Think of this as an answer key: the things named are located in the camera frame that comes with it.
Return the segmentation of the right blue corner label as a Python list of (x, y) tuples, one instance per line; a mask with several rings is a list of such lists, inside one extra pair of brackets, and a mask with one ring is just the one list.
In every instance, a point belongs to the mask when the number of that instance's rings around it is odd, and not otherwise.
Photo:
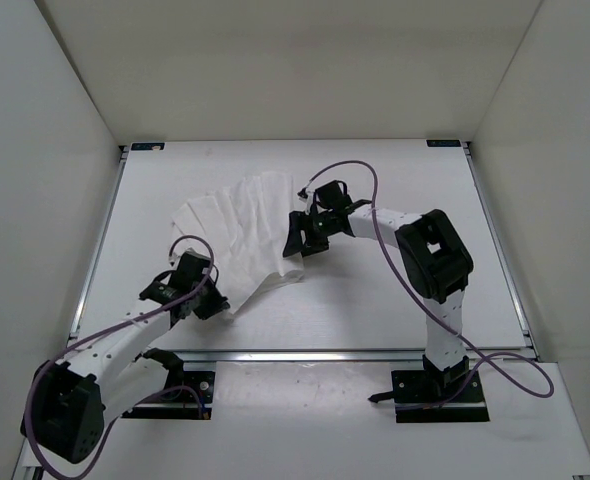
[(461, 142), (455, 139), (427, 139), (429, 148), (460, 148)]

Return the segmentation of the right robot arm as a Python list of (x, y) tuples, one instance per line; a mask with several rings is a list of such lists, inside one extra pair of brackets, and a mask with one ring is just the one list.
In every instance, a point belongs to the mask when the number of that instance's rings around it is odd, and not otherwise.
[(448, 399), (469, 372), (462, 307), (474, 267), (448, 216), (439, 209), (408, 214), (375, 207), (366, 199), (354, 201), (339, 180), (316, 190), (304, 188), (298, 197), (306, 207), (289, 214), (285, 258), (324, 252), (329, 238), (339, 233), (399, 251), (403, 286), (419, 297), (426, 313), (424, 391), (435, 400)]

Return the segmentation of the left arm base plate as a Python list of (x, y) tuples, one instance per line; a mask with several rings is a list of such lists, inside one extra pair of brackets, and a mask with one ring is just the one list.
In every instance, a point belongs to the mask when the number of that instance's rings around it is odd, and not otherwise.
[(124, 419), (206, 421), (212, 417), (216, 372), (185, 370), (183, 376), (169, 374), (165, 389), (170, 392), (144, 402), (122, 415)]

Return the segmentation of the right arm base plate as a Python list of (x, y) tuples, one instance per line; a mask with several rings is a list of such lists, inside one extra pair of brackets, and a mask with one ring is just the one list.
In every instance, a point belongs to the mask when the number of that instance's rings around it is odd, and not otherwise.
[(440, 390), (423, 370), (394, 370), (392, 388), (371, 395), (371, 403), (392, 400), (397, 423), (485, 423), (490, 415), (480, 375)]

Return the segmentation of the aluminium left side rail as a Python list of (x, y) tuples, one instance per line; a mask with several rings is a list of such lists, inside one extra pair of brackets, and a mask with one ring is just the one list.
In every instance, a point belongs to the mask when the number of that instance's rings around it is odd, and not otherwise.
[(120, 145), (120, 157), (118, 161), (118, 168), (116, 178), (113, 182), (113, 185), (110, 190), (110, 195), (108, 198), (108, 203), (106, 209), (104, 211), (101, 223), (100, 223), (100, 230), (97, 235), (96, 241), (94, 243), (94, 247), (92, 250), (92, 254), (90, 257), (89, 265), (86, 270), (86, 274), (84, 277), (84, 281), (82, 284), (81, 292), (78, 296), (78, 300), (75, 306), (74, 314), (71, 320), (71, 325), (68, 332), (68, 337), (66, 340), (66, 344), (69, 345), (73, 340), (77, 339), (79, 336), (79, 331), (81, 328), (81, 322), (84, 318), (88, 298), (90, 295), (91, 287), (94, 281), (94, 277), (96, 274), (96, 270), (99, 264), (99, 258), (101, 255), (101, 251), (103, 249), (103, 245), (105, 242), (105, 238), (107, 235), (107, 231), (109, 228), (109, 224), (111, 221), (111, 216), (114, 210), (114, 205), (118, 196), (120, 184), (122, 181), (122, 177), (125, 170), (126, 161), (130, 152), (129, 145)]

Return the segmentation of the aluminium front rail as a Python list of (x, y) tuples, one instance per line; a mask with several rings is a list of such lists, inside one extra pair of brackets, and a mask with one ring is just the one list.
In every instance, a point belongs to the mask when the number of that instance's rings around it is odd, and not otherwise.
[(420, 350), (178, 350), (176, 354), (190, 363), (322, 363), (322, 362), (421, 362)]

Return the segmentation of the white pleated skirt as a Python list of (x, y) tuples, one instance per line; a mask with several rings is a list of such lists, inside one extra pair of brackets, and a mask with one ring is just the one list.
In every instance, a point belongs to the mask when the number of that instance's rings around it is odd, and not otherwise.
[(303, 277), (302, 256), (283, 256), (294, 197), (293, 176), (269, 171), (191, 198), (171, 214), (174, 239), (196, 235), (213, 249), (228, 317), (253, 297)]

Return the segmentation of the blue corner label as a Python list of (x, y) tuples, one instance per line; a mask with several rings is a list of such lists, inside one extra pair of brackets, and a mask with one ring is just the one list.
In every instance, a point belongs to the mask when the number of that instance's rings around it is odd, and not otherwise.
[(429, 148), (460, 148), (461, 142), (455, 139), (427, 139)]
[(162, 151), (164, 142), (134, 142), (130, 146), (131, 151)]

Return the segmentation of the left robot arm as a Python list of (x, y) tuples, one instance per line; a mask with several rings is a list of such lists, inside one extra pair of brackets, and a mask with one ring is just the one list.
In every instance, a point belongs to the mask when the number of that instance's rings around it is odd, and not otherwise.
[(43, 364), (20, 426), (30, 446), (78, 464), (140, 403), (189, 402), (201, 412), (199, 386), (186, 380), (182, 360), (154, 343), (189, 316), (206, 320), (228, 309), (216, 273), (211, 258), (186, 251), (139, 293), (117, 326)]

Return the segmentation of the left blue corner label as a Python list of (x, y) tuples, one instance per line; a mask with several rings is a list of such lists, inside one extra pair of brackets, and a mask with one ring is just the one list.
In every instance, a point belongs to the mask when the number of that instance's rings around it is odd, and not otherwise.
[(164, 142), (134, 142), (130, 146), (131, 151), (162, 151)]

